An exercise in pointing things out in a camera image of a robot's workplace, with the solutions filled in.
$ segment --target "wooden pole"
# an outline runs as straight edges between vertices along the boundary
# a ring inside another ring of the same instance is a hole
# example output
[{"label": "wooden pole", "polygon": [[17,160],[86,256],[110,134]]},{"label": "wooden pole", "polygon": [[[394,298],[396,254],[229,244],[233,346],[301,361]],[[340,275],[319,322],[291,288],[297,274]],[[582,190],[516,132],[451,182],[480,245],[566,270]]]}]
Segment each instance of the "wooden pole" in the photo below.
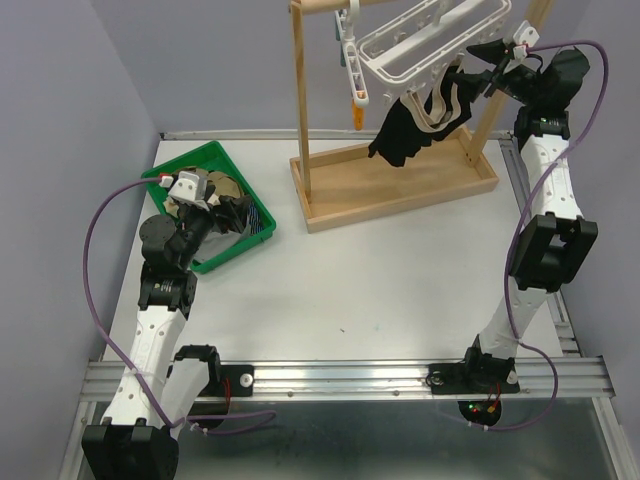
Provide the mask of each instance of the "wooden pole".
[{"label": "wooden pole", "polygon": [[[395,0],[360,0],[361,6],[376,3],[392,2]],[[303,15],[312,13],[333,12],[342,8],[349,8],[349,0],[300,0]]]},{"label": "wooden pole", "polygon": [[[532,26],[540,30],[547,17],[551,13],[555,0],[532,0],[525,14],[525,19],[529,20]],[[502,114],[502,110],[507,103],[509,97],[502,92],[496,92],[489,100],[487,107],[484,109],[478,128],[473,134],[471,144],[467,150],[467,162],[470,166],[475,167],[482,153],[489,135],[495,128],[496,122]]]},{"label": "wooden pole", "polygon": [[304,193],[311,203],[311,175],[309,171],[309,124],[307,121],[307,76],[304,71],[304,30],[300,3],[292,0],[289,11],[293,27],[293,54],[296,64],[298,101],[298,146],[300,148],[300,178]]}]

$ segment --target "wooden base tray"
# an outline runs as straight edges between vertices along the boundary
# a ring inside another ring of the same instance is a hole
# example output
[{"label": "wooden base tray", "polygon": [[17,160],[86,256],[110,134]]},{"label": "wooden base tray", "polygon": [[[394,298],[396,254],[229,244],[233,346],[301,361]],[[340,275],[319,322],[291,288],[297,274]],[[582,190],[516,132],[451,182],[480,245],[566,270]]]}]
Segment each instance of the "wooden base tray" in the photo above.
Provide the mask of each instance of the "wooden base tray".
[{"label": "wooden base tray", "polygon": [[486,157],[467,161],[471,135],[459,128],[423,148],[403,168],[376,155],[368,144],[310,155],[311,201],[304,194],[300,158],[291,173],[309,233],[492,191],[498,177]]}]

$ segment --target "black garment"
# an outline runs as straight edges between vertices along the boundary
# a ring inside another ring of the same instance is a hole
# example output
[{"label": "black garment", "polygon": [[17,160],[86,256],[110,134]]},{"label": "black garment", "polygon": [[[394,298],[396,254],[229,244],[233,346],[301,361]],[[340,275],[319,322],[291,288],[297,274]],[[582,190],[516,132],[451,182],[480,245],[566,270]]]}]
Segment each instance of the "black garment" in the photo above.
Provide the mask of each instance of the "black garment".
[{"label": "black garment", "polygon": [[[451,104],[453,80],[451,79],[451,74],[464,73],[462,70],[458,72],[457,69],[457,66],[449,67],[441,83],[440,91],[442,92],[447,112],[453,111]],[[378,135],[369,145],[369,158],[376,153],[380,153],[394,167],[403,167],[407,157],[413,158],[422,147],[430,147],[432,142],[441,142],[447,138],[451,132],[471,118],[473,92],[468,90],[468,88],[458,86],[460,116],[451,120],[442,131],[435,133],[425,133],[420,130],[413,121],[411,112],[407,107],[402,104],[400,99],[396,100],[389,110]],[[424,104],[426,112],[431,112],[432,102],[433,92],[429,94]]]}]

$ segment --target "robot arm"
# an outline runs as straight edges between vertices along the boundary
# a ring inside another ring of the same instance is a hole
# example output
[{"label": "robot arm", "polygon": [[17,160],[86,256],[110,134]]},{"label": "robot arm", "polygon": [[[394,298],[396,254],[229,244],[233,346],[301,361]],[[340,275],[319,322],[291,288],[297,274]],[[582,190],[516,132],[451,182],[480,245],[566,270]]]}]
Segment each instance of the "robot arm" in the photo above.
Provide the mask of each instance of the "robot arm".
[{"label": "robot arm", "polygon": [[[579,50],[564,50],[544,72],[534,71],[523,64],[527,38],[536,41],[537,33],[525,22],[513,37],[470,47],[470,53],[496,68],[458,74],[454,81],[475,91],[475,98],[500,90],[524,104],[514,131],[533,186],[569,145],[566,108],[579,91],[589,63]],[[573,280],[598,234],[597,225],[583,218],[575,201],[567,159],[558,161],[544,180],[530,218],[517,238],[507,280],[513,326],[519,336],[547,298]],[[432,393],[488,394],[497,385],[503,393],[517,393],[514,359],[518,345],[503,298],[462,363],[429,366],[427,382]],[[497,422],[493,409],[488,413],[476,408],[460,410],[472,422]]]},{"label": "robot arm", "polygon": [[85,429],[82,447],[96,478],[173,479],[177,438],[186,415],[198,394],[221,380],[215,347],[184,346],[172,354],[195,296],[197,278],[188,267],[233,206],[215,194],[205,200],[206,178],[197,173],[164,177],[161,186],[171,187],[169,196],[180,206],[180,221],[155,215],[140,227],[145,262],[129,354],[136,369],[125,369],[101,424]]}]

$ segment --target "metal floor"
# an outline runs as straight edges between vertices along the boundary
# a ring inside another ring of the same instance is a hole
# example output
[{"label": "metal floor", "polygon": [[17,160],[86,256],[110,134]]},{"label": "metal floor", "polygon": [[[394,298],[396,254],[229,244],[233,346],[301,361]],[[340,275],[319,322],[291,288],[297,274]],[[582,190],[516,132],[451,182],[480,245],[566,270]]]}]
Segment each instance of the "metal floor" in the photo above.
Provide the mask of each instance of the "metal floor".
[{"label": "metal floor", "polygon": [[[546,400],[506,400],[501,424]],[[243,404],[242,411],[263,408]],[[616,478],[589,399],[559,400],[543,424],[470,429],[455,402],[278,404],[273,427],[237,437],[180,436],[176,480],[480,480]],[[84,469],[80,479],[94,477]]]}]

